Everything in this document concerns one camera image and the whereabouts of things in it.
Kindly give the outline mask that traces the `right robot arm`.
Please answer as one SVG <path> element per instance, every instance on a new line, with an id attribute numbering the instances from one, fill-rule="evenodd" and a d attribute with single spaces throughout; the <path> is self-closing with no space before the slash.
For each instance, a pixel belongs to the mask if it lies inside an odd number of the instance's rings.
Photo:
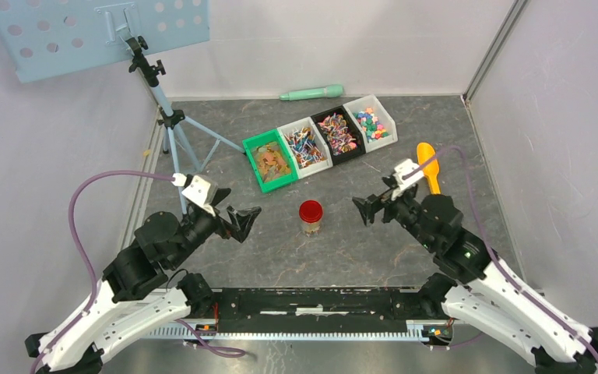
<path id="1" fill-rule="evenodd" d="M 485 242 L 462 226 L 463 213 L 451 197 L 415 198 L 417 186 L 402 190 L 391 178 L 381 195 L 354 197 L 364 224 L 383 212 L 430 254 L 439 273 L 420 294 L 420 311 L 443 313 L 467 323 L 514 351 L 537 373 L 598 373 L 598 327 L 588 327 L 555 308 L 525 283 Z"/>

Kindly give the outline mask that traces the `yellow plastic scoop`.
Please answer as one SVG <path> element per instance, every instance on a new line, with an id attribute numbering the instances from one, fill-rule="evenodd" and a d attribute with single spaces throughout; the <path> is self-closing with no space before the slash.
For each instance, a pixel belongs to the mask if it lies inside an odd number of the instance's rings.
<path id="1" fill-rule="evenodd" d="M 425 164 L 432 157 L 434 157 L 436 151 L 430 143 L 421 142 L 417 144 L 417 158 L 419 165 Z M 427 163 L 422 172 L 424 177 L 427 179 L 428 188 L 431 194 L 441 194 L 441 188 L 438 183 L 438 173 L 440 171 L 438 160 L 434 159 Z"/>

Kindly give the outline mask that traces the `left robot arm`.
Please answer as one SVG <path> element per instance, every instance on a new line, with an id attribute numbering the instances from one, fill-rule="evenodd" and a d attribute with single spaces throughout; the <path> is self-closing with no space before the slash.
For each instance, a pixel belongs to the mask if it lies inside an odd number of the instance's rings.
<path id="1" fill-rule="evenodd" d="M 216 297 L 199 273 L 187 273 L 173 288 L 168 271 L 179 266 L 206 240 L 218 235 L 243 242 L 259 206 L 228 207 L 228 218 L 216 205 L 230 194 L 217 189 L 206 206 L 189 203 L 179 220 L 168 212 L 149 216 L 104 269 L 84 305 L 58 327 L 30 335 L 25 343 L 35 362 L 33 373 L 99 373 L 104 364 L 153 330 L 186 316 L 214 317 Z"/>

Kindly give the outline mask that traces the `clear plastic jar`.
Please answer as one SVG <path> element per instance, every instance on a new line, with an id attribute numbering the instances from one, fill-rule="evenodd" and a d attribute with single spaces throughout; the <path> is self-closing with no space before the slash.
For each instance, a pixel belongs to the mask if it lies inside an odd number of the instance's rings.
<path id="1" fill-rule="evenodd" d="M 316 235 L 321 231 L 322 221 L 318 220 L 315 222 L 301 221 L 301 229 L 307 236 Z"/>

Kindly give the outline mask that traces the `red jar lid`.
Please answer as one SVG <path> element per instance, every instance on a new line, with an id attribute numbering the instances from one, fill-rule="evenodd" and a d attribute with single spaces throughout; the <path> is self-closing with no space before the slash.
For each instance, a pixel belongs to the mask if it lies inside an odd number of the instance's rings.
<path id="1" fill-rule="evenodd" d="M 306 200 L 299 207 L 300 219 L 307 224 L 319 222 L 322 219 L 323 214 L 323 207 L 316 200 Z"/>

